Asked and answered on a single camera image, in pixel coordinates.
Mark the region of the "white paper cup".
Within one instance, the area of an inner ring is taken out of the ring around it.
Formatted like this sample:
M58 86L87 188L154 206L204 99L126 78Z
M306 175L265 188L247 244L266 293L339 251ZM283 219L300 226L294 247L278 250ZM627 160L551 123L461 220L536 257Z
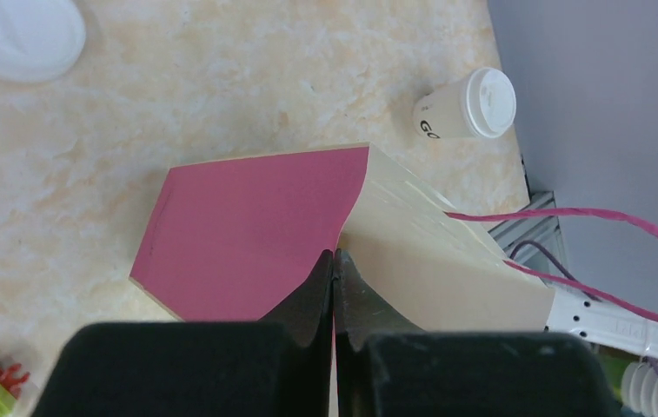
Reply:
M415 130L432 139L476 136L471 120L467 80L451 83L422 97L413 108Z

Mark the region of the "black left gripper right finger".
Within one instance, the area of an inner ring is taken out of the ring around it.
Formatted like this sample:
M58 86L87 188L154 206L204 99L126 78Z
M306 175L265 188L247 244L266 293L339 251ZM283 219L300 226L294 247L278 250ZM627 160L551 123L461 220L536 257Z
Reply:
M341 416L617 416L599 361L571 335L429 332L334 260Z

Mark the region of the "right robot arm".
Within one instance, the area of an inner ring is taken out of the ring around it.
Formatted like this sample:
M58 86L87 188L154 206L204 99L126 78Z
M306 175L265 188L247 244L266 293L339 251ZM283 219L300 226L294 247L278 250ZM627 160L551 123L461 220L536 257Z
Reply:
M658 322L561 287L555 289L546 326L552 332L658 360Z

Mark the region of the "white plastic cup lid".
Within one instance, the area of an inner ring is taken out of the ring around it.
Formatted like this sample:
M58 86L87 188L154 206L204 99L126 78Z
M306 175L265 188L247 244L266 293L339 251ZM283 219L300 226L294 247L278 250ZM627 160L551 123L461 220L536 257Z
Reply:
M514 123L517 106L515 88L499 69L476 69L469 76L463 103L468 126L474 136L497 138Z

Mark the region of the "paper cakes gift bag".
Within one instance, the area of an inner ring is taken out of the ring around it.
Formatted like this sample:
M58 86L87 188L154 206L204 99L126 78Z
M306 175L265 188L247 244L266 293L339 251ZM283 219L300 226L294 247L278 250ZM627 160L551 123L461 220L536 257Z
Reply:
M174 167L130 276L186 321L259 318L323 252L432 331L541 330L555 292L372 144Z

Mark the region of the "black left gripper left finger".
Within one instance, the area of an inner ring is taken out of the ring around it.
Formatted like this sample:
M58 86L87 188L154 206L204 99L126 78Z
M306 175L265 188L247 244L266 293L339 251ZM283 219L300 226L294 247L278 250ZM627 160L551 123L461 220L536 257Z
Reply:
M61 351L36 416L324 416L334 256L257 321L99 322Z

